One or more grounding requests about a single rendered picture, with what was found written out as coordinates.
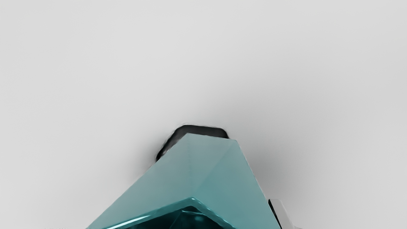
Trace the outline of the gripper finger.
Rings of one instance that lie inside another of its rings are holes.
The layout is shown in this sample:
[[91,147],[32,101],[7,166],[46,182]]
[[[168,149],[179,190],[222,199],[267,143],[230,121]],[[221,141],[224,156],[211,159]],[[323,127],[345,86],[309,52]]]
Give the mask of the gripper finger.
[[272,209],[272,212],[276,220],[278,221],[281,229],[302,229],[293,224],[281,200],[269,199],[268,204]]

